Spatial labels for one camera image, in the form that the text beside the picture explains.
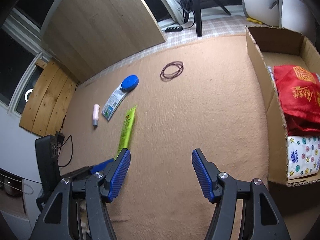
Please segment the green lotion tube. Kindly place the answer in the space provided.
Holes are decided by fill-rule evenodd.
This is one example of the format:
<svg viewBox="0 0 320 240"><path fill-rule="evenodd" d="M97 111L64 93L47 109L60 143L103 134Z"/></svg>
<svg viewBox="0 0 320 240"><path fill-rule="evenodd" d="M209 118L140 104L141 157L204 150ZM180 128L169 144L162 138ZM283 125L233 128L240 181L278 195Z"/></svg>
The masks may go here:
<svg viewBox="0 0 320 240"><path fill-rule="evenodd" d="M119 139L119 144L118 144L118 150L117 150L117 155L115 158L118 157L120 154L121 150L123 148L128 148L129 143L130 143L130 138L131 138L131 132L135 120L135 112L136 112L137 106L132 107L129 109L125 115L125 120L123 122L122 128L121 128L121 134L120 134L120 139Z"/></svg>

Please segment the patterned tissue pack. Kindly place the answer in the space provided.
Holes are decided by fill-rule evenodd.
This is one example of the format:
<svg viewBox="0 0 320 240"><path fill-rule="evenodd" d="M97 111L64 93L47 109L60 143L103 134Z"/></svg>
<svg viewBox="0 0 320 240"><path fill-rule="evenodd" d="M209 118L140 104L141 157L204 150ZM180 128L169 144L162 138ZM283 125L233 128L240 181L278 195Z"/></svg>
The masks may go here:
<svg viewBox="0 0 320 240"><path fill-rule="evenodd" d="M317 174L319 171L319 137L287 137L288 180Z"/></svg>

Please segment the brown rubber bands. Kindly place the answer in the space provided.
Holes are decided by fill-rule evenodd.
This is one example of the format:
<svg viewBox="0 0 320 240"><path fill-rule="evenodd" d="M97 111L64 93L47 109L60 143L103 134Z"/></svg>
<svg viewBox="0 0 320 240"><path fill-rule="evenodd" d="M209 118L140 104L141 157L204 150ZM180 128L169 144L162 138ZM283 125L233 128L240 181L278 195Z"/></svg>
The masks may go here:
<svg viewBox="0 0 320 240"><path fill-rule="evenodd" d="M166 64L160 73L160 79L164 82L171 81L180 76L184 70L182 61L173 61Z"/></svg>

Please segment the red fabric pouch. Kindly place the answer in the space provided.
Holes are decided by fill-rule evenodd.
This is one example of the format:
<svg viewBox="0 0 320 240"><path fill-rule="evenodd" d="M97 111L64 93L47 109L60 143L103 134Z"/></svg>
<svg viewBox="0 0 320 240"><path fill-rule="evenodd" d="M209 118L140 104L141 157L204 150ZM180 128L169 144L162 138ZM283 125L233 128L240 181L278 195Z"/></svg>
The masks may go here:
<svg viewBox="0 0 320 240"><path fill-rule="evenodd" d="M319 135L319 79L301 66L273 68L288 135Z"/></svg>

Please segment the black power adapter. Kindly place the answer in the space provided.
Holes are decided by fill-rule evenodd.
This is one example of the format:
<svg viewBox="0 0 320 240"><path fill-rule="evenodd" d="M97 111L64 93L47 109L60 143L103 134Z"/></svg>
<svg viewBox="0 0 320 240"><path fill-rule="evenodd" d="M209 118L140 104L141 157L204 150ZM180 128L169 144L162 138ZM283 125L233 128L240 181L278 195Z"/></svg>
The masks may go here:
<svg viewBox="0 0 320 240"><path fill-rule="evenodd" d="M58 145L62 145L65 140L65 136L61 132L56 131L55 139Z"/></svg>

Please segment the pine wood board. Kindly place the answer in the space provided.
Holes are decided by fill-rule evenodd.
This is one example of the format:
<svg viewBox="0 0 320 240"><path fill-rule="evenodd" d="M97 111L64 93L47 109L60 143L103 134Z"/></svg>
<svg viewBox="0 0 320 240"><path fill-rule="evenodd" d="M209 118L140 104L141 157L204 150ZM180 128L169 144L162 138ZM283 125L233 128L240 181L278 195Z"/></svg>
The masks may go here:
<svg viewBox="0 0 320 240"><path fill-rule="evenodd" d="M19 126L39 136L54 135L62 127L78 83L56 59L50 59L35 83Z"/></svg>

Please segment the light wood wardrobe panel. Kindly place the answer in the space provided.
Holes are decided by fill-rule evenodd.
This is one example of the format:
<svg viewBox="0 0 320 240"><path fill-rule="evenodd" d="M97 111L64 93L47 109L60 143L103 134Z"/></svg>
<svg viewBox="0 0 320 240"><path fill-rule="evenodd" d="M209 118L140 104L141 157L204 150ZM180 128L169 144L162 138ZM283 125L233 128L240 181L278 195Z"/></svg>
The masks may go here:
<svg viewBox="0 0 320 240"><path fill-rule="evenodd" d="M166 38L144 0L60 0L42 42L81 82Z"/></svg>

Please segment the black power strip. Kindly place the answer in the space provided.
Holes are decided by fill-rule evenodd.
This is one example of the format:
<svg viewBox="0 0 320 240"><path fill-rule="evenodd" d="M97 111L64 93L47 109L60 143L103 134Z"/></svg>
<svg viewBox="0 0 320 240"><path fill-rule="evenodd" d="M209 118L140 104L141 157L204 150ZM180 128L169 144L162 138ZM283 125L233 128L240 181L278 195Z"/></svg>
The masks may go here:
<svg viewBox="0 0 320 240"><path fill-rule="evenodd" d="M180 32L183 30L182 26L175 26L175 27L167 27L165 29L166 33L173 33L173 32Z"/></svg>

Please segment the cardboard box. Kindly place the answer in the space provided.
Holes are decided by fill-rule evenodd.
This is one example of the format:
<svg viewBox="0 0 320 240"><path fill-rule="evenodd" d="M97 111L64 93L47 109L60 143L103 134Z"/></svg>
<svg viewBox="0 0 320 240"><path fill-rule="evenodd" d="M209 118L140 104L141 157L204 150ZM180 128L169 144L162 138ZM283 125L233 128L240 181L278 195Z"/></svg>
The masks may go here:
<svg viewBox="0 0 320 240"><path fill-rule="evenodd" d="M319 73L319 53L305 36L285 28L246 27L247 53L259 81L268 127L268 181L295 187L319 182L319 174L289 180L286 120L268 67L298 65Z"/></svg>

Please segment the black tripod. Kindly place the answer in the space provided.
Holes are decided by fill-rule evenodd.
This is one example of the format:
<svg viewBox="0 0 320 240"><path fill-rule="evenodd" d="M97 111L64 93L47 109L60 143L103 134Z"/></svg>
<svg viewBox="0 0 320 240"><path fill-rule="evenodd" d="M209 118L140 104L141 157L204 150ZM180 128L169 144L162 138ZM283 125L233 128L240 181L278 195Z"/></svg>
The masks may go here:
<svg viewBox="0 0 320 240"><path fill-rule="evenodd" d="M213 0L228 16L231 16L231 12L222 4L220 0ZM180 0L179 5L182 9L183 23L186 24L189 21L190 13L193 14L193 25L196 27L197 37L201 37L202 32L202 15L201 15L201 5L200 0Z"/></svg>

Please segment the small penguin plush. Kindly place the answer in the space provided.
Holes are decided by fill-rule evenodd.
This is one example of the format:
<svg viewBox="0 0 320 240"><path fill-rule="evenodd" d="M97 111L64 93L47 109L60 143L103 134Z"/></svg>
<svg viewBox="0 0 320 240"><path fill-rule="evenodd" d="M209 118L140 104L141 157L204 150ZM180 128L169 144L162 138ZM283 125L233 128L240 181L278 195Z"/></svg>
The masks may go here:
<svg viewBox="0 0 320 240"><path fill-rule="evenodd" d="M279 26L306 36L316 42L316 22L303 0L269 0L269 9L278 6Z"/></svg>

